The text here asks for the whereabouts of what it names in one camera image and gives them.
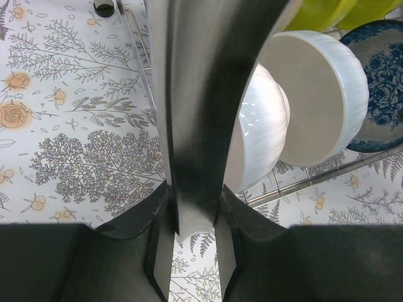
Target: white bowl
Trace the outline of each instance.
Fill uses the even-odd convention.
[[[300,167],[320,164],[359,132],[368,107],[368,84],[360,61],[341,42],[315,31],[277,33],[259,62],[290,103],[280,160]]]
[[[224,183],[242,191],[277,163],[287,132],[287,109],[278,84],[258,65],[246,90],[230,145]]]

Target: metal wire rack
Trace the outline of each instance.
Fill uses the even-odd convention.
[[[134,33],[140,33],[140,27],[139,24],[137,23],[135,15],[130,12],[129,15],[127,15],[129,27],[131,29],[133,39],[136,41],[136,51],[138,55],[139,62],[141,64],[142,68],[142,80],[145,86],[145,90],[147,93],[147,97],[149,99],[150,106],[153,110],[155,110],[155,103],[154,103],[154,98],[152,95],[152,88],[150,86],[151,83],[151,66],[150,66],[150,58],[149,54],[147,51],[147,45],[144,42],[143,36],[139,34],[139,39],[135,38]],[[396,18],[389,18],[391,20],[401,20],[403,19],[403,16],[398,16]],[[325,34],[333,36],[334,34],[340,34],[340,36],[343,36],[347,33],[347,31],[344,30],[339,30],[339,29],[333,29],[330,31],[326,31]],[[392,148],[388,151],[376,153],[376,154],[359,154],[358,158],[356,160],[353,160],[351,162],[345,163],[343,165],[339,165],[337,160],[335,158],[331,159],[335,163],[335,168],[331,169],[329,171],[319,173],[316,175],[311,175],[309,172],[309,168],[305,168],[305,173],[307,178],[301,181],[294,182],[290,185],[287,186],[281,186],[280,181],[278,180],[278,174],[276,173],[275,169],[272,170],[271,173],[273,173],[274,180],[276,183],[277,188],[266,193],[262,194],[261,196],[255,197],[248,199],[247,194],[245,192],[242,192],[244,199],[246,203],[251,206],[252,208],[257,208],[259,206],[262,206],[264,204],[268,204],[272,201],[276,201],[280,198],[284,198],[288,195],[291,195],[293,193],[299,192],[307,187],[314,186],[316,184],[319,184],[321,182],[330,180],[332,178],[341,176],[343,174],[349,173],[351,171],[354,171],[356,169],[359,169],[361,167],[364,167],[366,165],[372,164],[378,160],[385,159],[389,156],[393,156],[397,153],[403,152],[403,145]]]

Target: blue floral plate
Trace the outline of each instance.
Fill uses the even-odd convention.
[[[370,99],[363,126],[348,149],[363,153],[403,143],[403,22],[374,21],[340,40],[360,60]]]

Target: floral tablecloth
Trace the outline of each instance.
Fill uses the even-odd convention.
[[[140,45],[140,35],[147,41],[147,14],[141,0],[125,5],[130,9]],[[163,181],[134,47],[125,17],[116,11],[100,18],[91,1],[0,0],[0,223],[94,228]],[[141,57],[147,63],[144,50]],[[398,154],[257,210],[286,227],[402,223],[402,166]],[[303,175],[299,168],[277,169],[284,185]],[[269,174],[239,196],[274,185]],[[176,243],[170,301],[220,300],[214,232]]]

